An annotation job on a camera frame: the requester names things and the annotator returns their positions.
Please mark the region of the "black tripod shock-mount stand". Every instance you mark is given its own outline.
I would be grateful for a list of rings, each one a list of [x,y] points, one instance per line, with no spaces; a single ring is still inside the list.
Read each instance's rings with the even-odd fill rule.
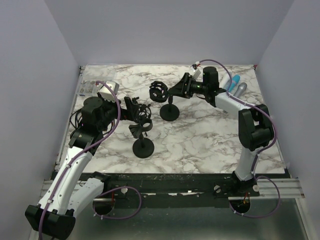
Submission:
[[[141,120],[150,119],[152,115],[151,104],[138,103],[139,97],[132,98],[133,121],[139,123]]]

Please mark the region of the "black tall round-base stand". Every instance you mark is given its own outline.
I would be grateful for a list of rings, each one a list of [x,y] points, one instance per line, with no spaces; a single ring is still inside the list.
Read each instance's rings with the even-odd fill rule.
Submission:
[[[168,87],[162,81],[153,81],[149,86],[149,97],[157,103],[165,103],[160,108],[160,117],[167,122],[173,122],[178,119],[180,110],[173,104],[173,96],[169,94]]]

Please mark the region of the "black short clip stand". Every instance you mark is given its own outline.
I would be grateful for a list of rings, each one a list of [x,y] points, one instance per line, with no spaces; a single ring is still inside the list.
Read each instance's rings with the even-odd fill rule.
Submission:
[[[143,133],[146,133],[153,128],[152,120],[150,118],[145,118],[138,124],[129,125],[128,128],[132,136],[136,139],[132,146],[134,155],[140,159],[150,157],[155,150],[155,146],[149,138],[144,137]]]

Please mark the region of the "white microphone grey head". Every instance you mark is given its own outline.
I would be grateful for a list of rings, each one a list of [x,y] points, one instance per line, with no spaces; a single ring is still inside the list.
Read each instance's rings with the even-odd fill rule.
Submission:
[[[228,74],[225,74],[219,83],[219,87],[226,90],[229,84],[230,84],[230,76]]]

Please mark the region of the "blue microphone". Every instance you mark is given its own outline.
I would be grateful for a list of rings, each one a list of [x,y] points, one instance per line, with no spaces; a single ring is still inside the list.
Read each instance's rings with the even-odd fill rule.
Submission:
[[[232,77],[232,80],[229,80],[226,86],[226,89],[231,92],[233,88],[239,83],[241,77],[236,74]]]

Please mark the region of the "silver microphone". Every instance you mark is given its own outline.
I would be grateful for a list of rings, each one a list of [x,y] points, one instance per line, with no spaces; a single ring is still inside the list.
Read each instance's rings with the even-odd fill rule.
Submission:
[[[239,84],[233,96],[236,98],[240,98],[240,96],[246,91],[247,87],[248,85],[245,82]]]

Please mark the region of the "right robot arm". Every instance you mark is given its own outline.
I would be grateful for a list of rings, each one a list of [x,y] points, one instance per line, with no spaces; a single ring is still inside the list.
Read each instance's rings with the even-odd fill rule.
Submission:
[[[185,99],[190,99],[195,94],[203,95],[208,104],[226,111],[237,119],[242,151],[237,167],[232,173],[230,191],[236,196],[241,196],[247,192],[248,187],[255,185],[259,155],[276,141],[276,131],[268,107],[264,104],[246,103],[221,88],[219,73],[213,66],[203,69],[201,82],[186,72],[178,83],[169,88],[168,94]]]

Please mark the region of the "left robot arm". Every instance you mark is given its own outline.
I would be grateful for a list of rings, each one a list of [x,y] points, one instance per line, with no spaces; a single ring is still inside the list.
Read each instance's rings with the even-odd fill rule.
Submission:
[[[77,182],[100,144],[116,129],[121,120],[136,122],[140,105],[136,98],[125,97],[125,108],[117,99],[91,96],[80,108],[81,121],[73,131],[65,160],[51,186],[36,205],[29,205],[25,216],[38,238],[44,235],[66,240],[77,216],[96,196],[107,197],[111,185],[98,178],[90,178],[75,191]]]

